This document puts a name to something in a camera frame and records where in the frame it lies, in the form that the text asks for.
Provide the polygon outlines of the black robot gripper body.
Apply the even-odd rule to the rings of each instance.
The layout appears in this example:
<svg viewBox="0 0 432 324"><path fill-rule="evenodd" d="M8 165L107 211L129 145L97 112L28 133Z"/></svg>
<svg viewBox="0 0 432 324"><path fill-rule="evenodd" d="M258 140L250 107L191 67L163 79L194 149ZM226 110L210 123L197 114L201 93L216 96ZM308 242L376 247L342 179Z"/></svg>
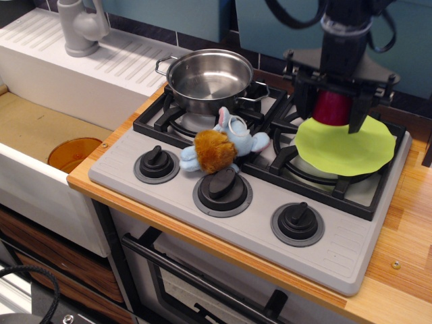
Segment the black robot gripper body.
<svg viewBox="0 0 432 324"><path fill-rule="evenodd" d="M354 97L361 90L374 92L374 99L387 102L400 76L373 61L367 53L371 34L336 36L325 33L320 48L288 49L284 53L284 77L294 85L297 76L308 78L319 90Z"/></svg>

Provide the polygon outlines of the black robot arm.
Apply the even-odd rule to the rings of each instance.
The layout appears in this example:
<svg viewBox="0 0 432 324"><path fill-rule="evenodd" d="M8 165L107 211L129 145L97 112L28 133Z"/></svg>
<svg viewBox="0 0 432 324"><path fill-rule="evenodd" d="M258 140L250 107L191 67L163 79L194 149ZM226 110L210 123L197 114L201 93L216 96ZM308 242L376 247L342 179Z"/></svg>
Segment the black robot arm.
<svg viewBox="0 0 432 324"><path fill-rule="evenodd" d="M320 1L323 29L318 49L285 52L284 77L294 86L294 104L299 116L308 118L318 102L319 91L351 99L348 131L357 133L371 107L388 105L400 76L373 61L366 49L378 51L371 36L375 16L383 16L396 29L386 8L390 1Z"/></svg>

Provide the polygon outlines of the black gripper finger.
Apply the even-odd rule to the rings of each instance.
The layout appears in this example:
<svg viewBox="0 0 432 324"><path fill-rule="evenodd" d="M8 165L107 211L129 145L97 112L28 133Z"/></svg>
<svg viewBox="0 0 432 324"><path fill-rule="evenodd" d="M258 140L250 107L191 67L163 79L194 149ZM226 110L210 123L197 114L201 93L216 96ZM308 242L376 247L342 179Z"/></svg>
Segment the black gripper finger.
<svg viewBox="0 0 432 324"><path fill-rule="evenodd" d="M308 78L297 76L294 82L294 104L301 118L309 118L318 96L318 87Z"/></svg>
<svg viewBox="0 0 432 324"><path fill-rule="evenodd" d="M369 110L373 106L374 92L369 89L361 90L352 98L348 133L355 134L360 131Z"/></svg>

